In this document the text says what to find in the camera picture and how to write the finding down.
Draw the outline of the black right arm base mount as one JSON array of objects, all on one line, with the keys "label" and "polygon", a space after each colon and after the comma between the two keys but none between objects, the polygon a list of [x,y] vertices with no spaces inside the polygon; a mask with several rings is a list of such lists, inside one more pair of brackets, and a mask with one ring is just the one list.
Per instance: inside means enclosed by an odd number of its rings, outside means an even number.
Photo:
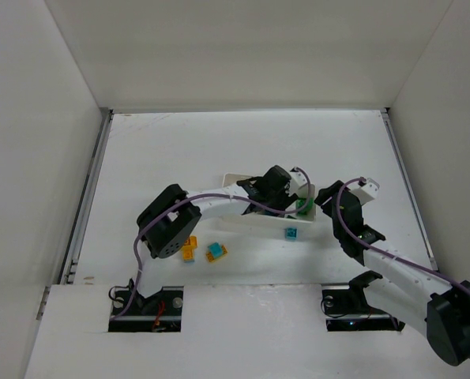
[{"label": "black right arm base mount", "polygon": [[369,306],[363,290],[382,276],[364,272],[347,284],[325,285],[321,289],[321,311],[328,332],[402,332],[405,323],[383,310]]}]

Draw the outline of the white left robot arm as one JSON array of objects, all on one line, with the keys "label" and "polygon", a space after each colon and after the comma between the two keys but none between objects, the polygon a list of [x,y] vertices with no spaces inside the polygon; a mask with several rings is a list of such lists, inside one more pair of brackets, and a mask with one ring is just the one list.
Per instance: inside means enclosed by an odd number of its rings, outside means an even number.
[{"label": "white left robot arm", "polygon": [[261,212],[270,216],[295,214],[292,205],[301,190],[309,193],[303,171],[285,170],[278,165],[261,176],[243,178],[218,189],[193,192],[178,184],[167,186],[137,217],[138,234],[133,244],[137,274],[133,279],[133,292],[148,297],[159,290],[156,285],[143,284],[144,259],[138,251],[140,244],[147,247],[152,259],[169,258],[181,250],[201,221]]}]

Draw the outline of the green lego brick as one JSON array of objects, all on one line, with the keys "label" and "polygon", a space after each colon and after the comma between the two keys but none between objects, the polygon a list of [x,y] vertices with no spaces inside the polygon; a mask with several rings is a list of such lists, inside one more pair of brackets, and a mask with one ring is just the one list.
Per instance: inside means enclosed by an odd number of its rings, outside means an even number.
[{"label": "green lego brick", "polygon": [[309,216],[314,206],[314,200],[312,198],[300,197],[296,200],[295,207],[298,209],[298,216]]}]

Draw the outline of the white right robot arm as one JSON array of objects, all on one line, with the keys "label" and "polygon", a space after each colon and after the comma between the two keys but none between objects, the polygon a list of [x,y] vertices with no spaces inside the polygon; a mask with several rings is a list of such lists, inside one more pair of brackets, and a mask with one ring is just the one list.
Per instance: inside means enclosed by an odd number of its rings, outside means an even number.
[{"label": "white right robot arm", "polygon": [[379,185],[355,178],[355,189],[337,181],[320,189],[314,203],[331,218],[334,238],[366,268],[349,287],[361,306],[381,310],[427,339],[445,363],[470,360],[470,282],[458,282],[397,252],[385,236],[365,224],[363,206]]}]

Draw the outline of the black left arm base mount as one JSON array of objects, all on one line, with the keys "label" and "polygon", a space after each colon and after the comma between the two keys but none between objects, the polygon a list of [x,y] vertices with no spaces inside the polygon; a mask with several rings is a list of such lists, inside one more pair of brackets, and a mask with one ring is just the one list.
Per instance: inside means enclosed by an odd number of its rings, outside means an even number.
[{"label": "black left arm base mount", "polygon": [[108,292],[111,300],[109,332],[181,332],[184,287],[162,287],[154,295],[142,296],[136,292],[129,309],[134,281],[126,286],[113,286]]}]

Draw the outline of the white three-compartment container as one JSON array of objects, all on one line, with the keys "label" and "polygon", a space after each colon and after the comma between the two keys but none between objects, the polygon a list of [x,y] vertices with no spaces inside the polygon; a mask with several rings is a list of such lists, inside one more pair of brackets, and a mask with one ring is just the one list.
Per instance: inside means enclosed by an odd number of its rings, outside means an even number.
[{"label": "white three-compartment container", "polygon": [[[315,186],[310,184],[311,194],[315,195]],[[295,203],[288,210],[295,210]],[[298,229],[298,238],[305,236],[316,220],[316,208],[313,206],[309,216],[291,214],[286,216],[266,216],[261,213],[251,213],[246,216],[228,215],[220,218],[220,228],[226,231],[244,233],[265,238],[283,238],[287,227]]]}]

